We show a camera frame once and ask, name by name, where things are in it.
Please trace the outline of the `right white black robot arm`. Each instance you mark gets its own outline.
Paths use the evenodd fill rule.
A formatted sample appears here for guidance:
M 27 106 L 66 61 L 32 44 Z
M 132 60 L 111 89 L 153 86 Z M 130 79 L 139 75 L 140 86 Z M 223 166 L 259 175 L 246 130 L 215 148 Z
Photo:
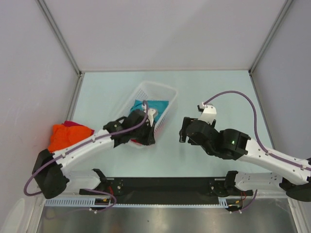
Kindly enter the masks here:
M 185 117 L 179 132 L 179 141 L 200 146 L 207 155 L 223 160 L 255 164 L 266 173 L 227 173 L 224 189 L 230 195 L 248 190 L 280 191 L 288 197 L 309 202 L 311 200 L 311 161 L 265 148 L 249 135 L 234 129 L 218 132 L 214 123 Z

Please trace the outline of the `teal t shirt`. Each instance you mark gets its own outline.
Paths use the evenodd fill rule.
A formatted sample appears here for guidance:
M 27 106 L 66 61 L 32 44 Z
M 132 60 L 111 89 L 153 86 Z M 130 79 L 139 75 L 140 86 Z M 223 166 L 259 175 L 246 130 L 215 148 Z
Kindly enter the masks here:
M 148 106 L 149 108 L 154 108 L 158 111 L 158 115 L 155 117 L 155 122 L 158 122 L 164 111 L 169 105 L 169 102 L 167 100 L 148 100 Z M 135 100 L 134 105 L 130 109 L 130 112 L 140 109 L 142 110 L 143 101 Z

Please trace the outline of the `white plastic mesh basket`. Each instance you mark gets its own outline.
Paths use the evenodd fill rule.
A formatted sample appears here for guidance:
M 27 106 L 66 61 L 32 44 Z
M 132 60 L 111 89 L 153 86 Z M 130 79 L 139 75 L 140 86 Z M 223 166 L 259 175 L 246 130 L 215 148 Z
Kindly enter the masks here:
M 176 88 L 161 83 L 143 81 L 121 104 L 116 117 L 126 117 L 132 110 L 141 109 L 142 102 L 146 100 L 149 107 L 155 110 L 154 137 L 158 140 L 176 112 L 177 95 Z

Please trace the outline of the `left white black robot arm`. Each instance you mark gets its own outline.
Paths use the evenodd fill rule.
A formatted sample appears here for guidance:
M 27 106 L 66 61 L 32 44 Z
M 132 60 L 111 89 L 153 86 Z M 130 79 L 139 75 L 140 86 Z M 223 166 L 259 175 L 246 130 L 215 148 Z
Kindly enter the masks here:
M 49 152 L 41 151 L 32 171 L 40 193 L 46 199 L 52 199 L 62 193 L 95 195 L 107 192 L 113 194 L 111 182 L 103 172 L 94 168 L 90 171 L 75 171 L 81 162 L 92 155 L 114 149 L 131 140 L 149 146 L 155 141 L 155 116 L 157 111 L 136 109 L 129 116 L 123 116 L 104 125 L 92 136 L 67 148 Z

